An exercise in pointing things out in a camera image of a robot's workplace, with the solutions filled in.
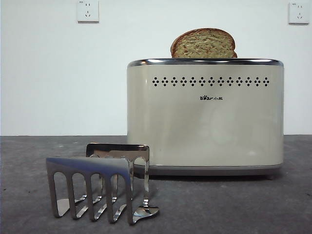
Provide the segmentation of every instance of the toaster ventilation holes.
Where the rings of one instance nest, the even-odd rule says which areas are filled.
[[[255,87],[260,87],[260,86],[265,86],[267,87],[269,85],[269,80],[267,77],[265,78],[260,78],[260,77],[246,77],[246,78],[242,78],[242,77],[199,77],[199,78],[195,78],[195,77],[181,77],[181,78],[176,78],[176,77],[172,77],[172,78],[167,78],[167,77],[154,77],[153,81],[152,81],[153,85],[155,87],[158,86],[173,86],[173,87],[177,87],[177,86],[182,86],[182,87],[186,87],[186,86],[229,86],[229,87],[233,87],[233,86],[238,86],[241,87],[243,85],[250,87],[250,86],[255,86]]]

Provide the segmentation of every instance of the white wall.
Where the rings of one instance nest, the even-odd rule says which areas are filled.
[[[201,27],[284,62],[284,131],[312,134],[312,26],[288,25],[287,0],[100,0],[99,24],[78,24],[76,2],[1,1],[2,136],[125,135],[127,64]]]

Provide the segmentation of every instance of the toaster vent hole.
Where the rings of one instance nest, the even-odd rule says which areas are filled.
[[[268,77],[237,77],[237,78],[233,78],[233,77],[218,77],[218,78],[214,78],[214,77],[198,77],[198,79],[196,80],[196,77],[172,77],[172,78],[167,78],[167,77],[163,77],[158,79],[158,77],[153,77],[152,78],[152,84],[157,87],[159,83],[163,84],[163,86],[167,86],[167,84],[172,84],[172,87],[176,87],[178,83],[181,83],[182,86],[189,86],[188,84],[190,84],[190,86],[194,87],[196,85],[196,83],[198,82],[198,84],[203,87],[204,84],[207,83],[210,86],[213,86],[214,83],[217,83],[218,86],[222,87],[223,84],[226,84],[226,86],[232,86],[232,84],[237,84],[238,86],[241,86],[243,83],[246,84],[247,87],[252,86],[253,84],[255,84],[256,87],[268,87],[269,86],[269,78]]]

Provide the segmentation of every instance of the bread crust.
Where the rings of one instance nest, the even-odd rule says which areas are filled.
[[[233,37],[226,31],[224,30],[221,30],[221,29],[218,29],[218,28],[199,28],[199,29],[193,29],[191,31],[188,31],[184,34],[182,34],[181,36],[179,36],[178,38],[176,38],[174,40],[174,42],[172,43],[171,47],[170,47],[170,52],[171,52],[171,56],[173,58],[177,58],[176,56],[176,51],[177,51],[177,44],[180,40],[182,40],[184,37],[186,37],[187,35],[189,34],[192,34],[192,33],[199,33],[199,32],[204,32],[204,31],[215,31],[215,32],[218,32],[218,33],[221,33],[221,34],[224,34],[225,36],[229,37],[231,39],[231,50],[233,50],[234,52],[234,55],[232,56],[233,58],[237,58],[237,54],[235,53],[234,49],[235,49],[235,41],[233,39]]]

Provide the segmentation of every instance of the toaster base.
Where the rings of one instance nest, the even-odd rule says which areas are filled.
[[[183,167],[183,166],[150,166],[152,176],[255,176],[274,175],[282,164],[270,166],[232,166],[232,167]],[[135,173],[144,174],[144,166],[135,165]]]

